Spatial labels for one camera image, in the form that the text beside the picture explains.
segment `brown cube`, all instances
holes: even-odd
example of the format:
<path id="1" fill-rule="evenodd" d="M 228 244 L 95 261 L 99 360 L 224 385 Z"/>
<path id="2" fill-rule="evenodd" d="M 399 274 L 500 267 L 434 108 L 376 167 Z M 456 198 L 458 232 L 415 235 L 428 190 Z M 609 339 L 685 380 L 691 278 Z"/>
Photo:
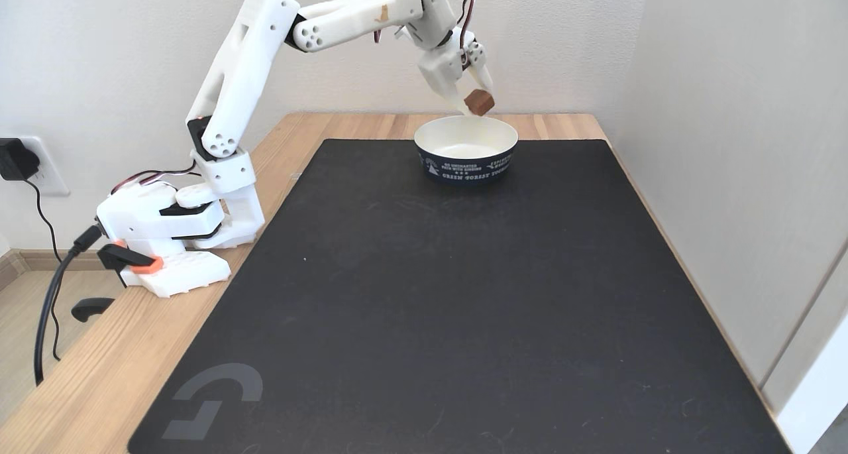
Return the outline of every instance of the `brown cube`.
<path id="1" fill-rule="evenodd" d="M 494 107 L 494 98 L 483 89 L 475 89 L 466 98 L 466 106 L 473 115 L 483 116 Z"/>

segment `red wire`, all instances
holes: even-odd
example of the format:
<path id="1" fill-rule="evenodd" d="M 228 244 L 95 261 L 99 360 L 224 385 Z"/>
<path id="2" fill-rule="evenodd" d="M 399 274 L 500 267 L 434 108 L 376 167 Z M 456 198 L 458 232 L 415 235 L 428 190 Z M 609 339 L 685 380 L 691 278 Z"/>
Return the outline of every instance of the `red wire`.
<path id="1" fill-rule="evenodd" d="M 470 4 L 468 5 L 468 16 L 466 17 L 466 4 L 468 4 L 468 1 L 469 0 L 462 0 L 462 15 L 456 22 L 456 24 L 459 25 L 462 19 L 466 19 L 466 21 L 462 24 L 462 31 L 460 32 L 460 55 L 463 70 L 468 68 L 470 65 L 468 62 L 468 55 L 466 55 L 466 31 L 469 23 L 472 21 L 472 12 L 474 11 L 475 0 L 470 0 Z"/>
<path id="2" fill-rule="evenodd" d="M 115 192 L 117 192 L 119 188 L 123 188 L 124 185 L 127 185 L 128 183 L 132 182 L 133 180 L 136 180 L 141 176 L 144 176 L 145 174 L 152 174 L 152 176 L 148 176 L 145 177 L 145 179 L 140 180 L 140 185 L 148 184 L 149 182 L 152 182 L 153 180 L 156 180 L 162 176 L 181 176 L 184 174 L 194 174 L 193 172 L 191 172 L 191 170 L 193 170 L 196 166 L 197 161 L 194 161 L 193 163 L 191 163 L 191 167 L 185 170 L 143 170 L 137 172 L 136 174 L 133 174 L 132 176 L 127 177 L 127 179 L 121 180 L 121 182 L 119 182 L 117 186 L 112 188 L 112 192 L 109 192 L 109 194 L 115 194 Z"/>

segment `cable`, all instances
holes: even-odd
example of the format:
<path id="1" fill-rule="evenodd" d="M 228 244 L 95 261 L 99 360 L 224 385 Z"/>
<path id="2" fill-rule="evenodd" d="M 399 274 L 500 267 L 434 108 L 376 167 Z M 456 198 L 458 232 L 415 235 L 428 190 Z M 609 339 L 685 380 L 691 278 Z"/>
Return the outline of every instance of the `cable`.
<path id="1" fill-rule="evenodd" d="M 70 262 L 77 255 L 88 251 L 88 249 L 94 245 L 94 242 L 97 242 L 97 240 L 100 239 L 100 236 L 100 227 L 92 225 L 91 227 L 88 227 L 81 236 L 77 237 L 66 257 L 64 257 L 60 264 L 58 264 L 54 276 L 50 281 L 50 285 L 48 286 L 48 291 L 46 291 L 44 295 L 42 314 L 38 319 L 38 328 L 36 330 L 36 348 L 34 348 L 32 360 L 32 369 L 34 371 L 34 376 L 36 377 L 36 386 L 42 384 L 42 381 L 44 380 L 44 368 L 42 364 L 44 332 L 46 330 L 46 324 L 48 324 L 48 313 L 50 313 L 50 309 L 54 305 L 56 297 L 58 296 L 58 289 L 60 289 L 62 285 L 64 271 L 68 269 Z"/>
<path id="2" fill-rule="evenodd" d="M 54 255 L 56 256 L 56 260 L 62 263 L 62 257 L 58 256 L 58 249 L 56 249 L 56 233 L 54 228 L 52 228 L 52 224 L 48 221 L 48 218 L 44 216 L 44 212 L 42 212 L 42 192 L 38 190 L 38 186 L 34 185 L 29 180 L 24 180 L 27 184 L 29 184 L 34 190 L 36 190 L 36 209 L 38 209 L 38 214 L 42 218 L 45 224 L 48 225 L 48 229 L 50 229 L 50 242 L 52 242 L 52 246 L 54 247 Z"/>
<path id="3" fill-rule="evenodd" d="M 56 291 L 50 303 L 50 315 L 52 316 L 52 319 L 54 319 L 54 325 L 56 326 L 56 332 L 54 334 L 54 349 L 52 350 L 52 354 L 54 355 L 56 361 L 62 360 L 62 358 L 58 357 L 58 354 L 56 353 L 56 349 L 58 348 L 58 318 L 56 317 L 56 300 L 58 299 L 58 291 L 60 291 L 61 289 L 62 281 L 60 280 L 56 285 Z"/>
<path id="4" fill-rule="evenodd" d="M 33 359 L 33 370 L 36 375 L 36 386 L 42 384 L 44 381 L 44 368 L 42 366 L 42 351 L 44 349 L 44 331 L 46 326 L 46 321 L 48 321 L 48 313 L 50 312 L 50 305 L 52 300 L 54 299 L 54 295 L 56 294 L 56 288 L 61 283 L 62 276 L 64 271 L 70 264 L 70 261 L 76 257 L 77 252 L 76 248 L 70 249 L 68 251 L 68 255 L 62 263 L 58 265 L 54 273 L 54 277 L 50 281 L 50 286 L 48 287 L 48 293 L 44 295 L 44 305 L 42 305 L 42 315 L 40 315 L 38 319 L 38 329 L 36 330 L 36 350 L 34 351 L 34 359 Z"/>
<path id="5" fill-rule="evenodd" d="M 38 190 L 38 186 L 34 185 L 32 182 L 29 182 L 29 180 L 24 180 L 24 182 L 26 182 L 34 190 L 36 190 L 36 208 L 38 209 L 38 214 L 42 218 L 42 221 L 44 221 L 44 223 L 47 224 L 48 228 L 50 229 L 50 242 L 52 243 L 52 248 L 54 249 L 54 256 L 56 257 L 56 260 L 58 260 L 58 262 L 62 263 L 62 258 L 60 256 L 58 256 L 58 249 L 56 247 L 56 232 L 55 232 L 54 228 L 52 228 L 52 224 L 50 223 L 50 221 L 48 221 L 48 218 L 46 218 L 44 216 L 44 212 L 42 211 L 42 192 Z M 62 358 L 58 357 L 58 354 L 56 353 L 56 348 L 58 346 L 58 331 L 59 331 L 59 329 L 58 329 L 58 318 L 56 317 L 56 297 L 55 297 L 55 295 L 54 295 L 54 299 L 52 300 L 52 303 L 51 303 L 51 306 L 50 306 L 50 315 L 52 316 L 52 320 L 54 320 L 54 325 L 56 327 L 56 334 L 54 336 L 54 348 L 52 349 L 52 355 L 54 356 L 54 358 L 56 358 L 56 361 L 61 361 Z"/>
<path id="6" fill-rule="evenodd" d="M 130 182 L 133 182 L 133 180 L 139 179 L 139 177 L 144 176 L 146 174 L 152 174 L 153 176 L 146 177 L 145 179 L 141 180 L 140 183 L 149 184 L 149 183 L 153 182 L 154 180 L 159 179 L 161 176 L 167 176 L 167 175 L 182 176 L 182 175 L 188 174 L 188 175 L 191 175 L 191 176 L 200 176 L 196 172 L 191 172 L 191 170 L 193 170 L 195 167 L 197 167 L 197 161 L 193 161 L 193 163 L 191 163 L 191 167 L 189 167 L 188 169 L 185 169 L 185 170 L 155 170 L 155 169 L 143 170 L 143 171 L 137 172 L 136 174 L 133 174 L 132 176 L 127 177 L 127 179 L 121 180 L 121 182 L 119 182 L 117 186 L 112 188 L 112 191 L 109 192 L 109 194 L 115 194 L 115 192 L 118 192 L 118 189 L 122 188 L 122 186 L 127 185 Z"/>
<path id="7" fill-rule="evenodd" d="M 472 21 L 472 11 L 474 10 L 475 0 L 470 0 L 470 4 L 468 5 L 468 16 L 466 16 L 466 4 L 468 4 L 468 1 L 469 0 L 462 0 L 462 15 L 460 16 L 460 19 L 456 20 L 456 24 L 459 25 L 462 19 L 466 19 L 466 21 L 462 24 L 462 31 L 460 32 L 460 55 L 463 70 L 468 68 L 470 65 L 468 55 L 466 54 L 466 31 L 469 23 Z"/>

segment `white wall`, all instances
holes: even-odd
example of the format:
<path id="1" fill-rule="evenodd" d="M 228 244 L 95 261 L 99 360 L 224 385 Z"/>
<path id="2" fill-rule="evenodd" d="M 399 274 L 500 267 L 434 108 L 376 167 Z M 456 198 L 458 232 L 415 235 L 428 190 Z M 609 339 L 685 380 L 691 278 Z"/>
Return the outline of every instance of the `white wall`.
<path id="1" fill-rule="evenodd" d="M 643 2 L 478 0 L 472 29 L 490 53 L 496 111 L 595 113 L 615 131 Z M 60 245 L 118 180 L 187 165 L 182 121 L 241 3 L 0 0 L 0 135 L 37 134 L 56 156 L 72 191 L 44 201 Z M 295 110 L 447 111 L 417 58 L 391 34 L 379 46 L 364 37 L 314 55 L 282 47 L 246 146 Z M 12 246 L 48 247 L 42 222 L 21 217 L 30 188 L 0 182 L 0 191 Z"/>
<path id="2" fill-rule="evenodd" d="M 755 382 L 848 235 L 846 0 L 647 0 L 613 142 Z"/>
<path id="3" fill-rule="evenodd" d="M 0 256 L 4 255 L 6 252 L 9 252 L 9 242 L 7 242 L 6 237 L 0 233 Z"/>

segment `power plug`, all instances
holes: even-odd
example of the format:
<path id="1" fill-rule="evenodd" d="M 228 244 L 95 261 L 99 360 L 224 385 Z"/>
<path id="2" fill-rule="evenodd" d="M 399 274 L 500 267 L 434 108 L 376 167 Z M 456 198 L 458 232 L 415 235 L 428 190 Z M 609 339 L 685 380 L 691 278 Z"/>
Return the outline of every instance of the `power plug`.
<path id="1" fill-rule="evenodd" d="M 6 180 L 27 180 L 38 172 L 40 159 L 17 137 L 0 137 L 0 176 Z"/>

